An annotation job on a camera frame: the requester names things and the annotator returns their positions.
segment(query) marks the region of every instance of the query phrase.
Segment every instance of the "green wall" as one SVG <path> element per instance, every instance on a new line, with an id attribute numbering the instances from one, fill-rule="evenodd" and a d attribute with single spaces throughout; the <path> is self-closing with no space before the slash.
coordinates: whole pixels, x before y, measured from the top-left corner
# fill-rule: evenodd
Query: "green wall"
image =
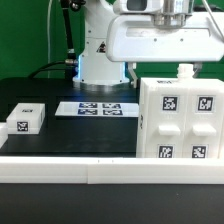
<path id="1" fill-rule="evenodd" d="M 0 0 L 0 79 L 27 76 L 47 63 L 47 10 L 49 0 Z M 224 8 L 223 0 L 210 0 Z M 84 47 L 83 11 L 70 13 L 77 53 Z M 58 0 L 53 1 L 51 17 L 52 61 L 66 57 L 65 31 Z M 173 77 L 177 63 L 139 63 L 138 76 Z M 63 77 L 51 73 L 51 77 Z M 216 77 L 224 80 L 224 60 L 205 63 L 200 77 Z"/>

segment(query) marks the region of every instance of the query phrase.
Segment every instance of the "white cube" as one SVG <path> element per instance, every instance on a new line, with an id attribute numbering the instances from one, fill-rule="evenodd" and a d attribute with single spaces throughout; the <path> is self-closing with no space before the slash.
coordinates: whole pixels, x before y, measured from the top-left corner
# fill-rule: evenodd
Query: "white cube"
<path id="1" fill-rule="evenodd" d="M 218 158 L 224 114 L 223 82 L 194 79 L 189 85 L 183 157 Z"/>
<path id="2" fill-rule="evenodd" d="M 6 123 L 0 123 L 0 148 L 8 139 L 8 130 Z"/>
<path id="3" fill-rule="evenodd" d="M 177 79 L 141 80 L 137 157 L 182 157 L 187 94 Z"/>
<path id="4" fill-rule="evenodd" d="M 44 104 L 19 103 L 7 118 L 8 134 L 38 134 L 44 117 Z"/>

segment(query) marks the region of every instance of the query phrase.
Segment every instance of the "black table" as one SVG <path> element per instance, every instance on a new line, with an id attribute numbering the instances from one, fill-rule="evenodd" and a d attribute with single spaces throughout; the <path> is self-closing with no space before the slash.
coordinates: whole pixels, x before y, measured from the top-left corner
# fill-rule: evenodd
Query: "black table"
<path id="1" fill-rule="evenodd" d="M 9 135 L 0 155 L 135 157 L 137 118 L 56 117 L 61 101 L 137 103 L 138 91 L 80 91 L 65 80 L 24 78 L 0 82 L 0 122 L 17 103 L 44 103 L 39 135 Z"/>
<path id="2" fill-rule="evenodd" d="M 2 80 L 0 122 L 19 102 L 45 103 L 47 116 L 39 135 L 9 136 L 0 156 L 135 156 L 137 119 L 56 118 L 62 100 L 135 103 L 138 92 L 102 95 L 64 80 Z M 0 184 L 4 224 L 223 224 L 223 208 L 223 185 Z"/>

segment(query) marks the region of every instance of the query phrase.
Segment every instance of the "white shelf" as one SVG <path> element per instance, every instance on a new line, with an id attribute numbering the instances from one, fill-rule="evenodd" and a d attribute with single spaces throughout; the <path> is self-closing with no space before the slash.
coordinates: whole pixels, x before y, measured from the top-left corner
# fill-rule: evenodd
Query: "white shelf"
<path id="1" fill-rule="evenodd" d="M 0 157 L 0 183 L 224 184 L 224 160 Z"/>

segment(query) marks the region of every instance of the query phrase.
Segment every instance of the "paper sheet with markers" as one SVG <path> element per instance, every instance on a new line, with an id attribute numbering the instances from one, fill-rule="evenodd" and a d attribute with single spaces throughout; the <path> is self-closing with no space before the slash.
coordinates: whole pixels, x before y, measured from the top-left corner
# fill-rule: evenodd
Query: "paper sheet with markers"
<path id="1" fill-rule="evenodd" d="M 55 116 L 138 117 L 137 103 L 60 102 Z"/>

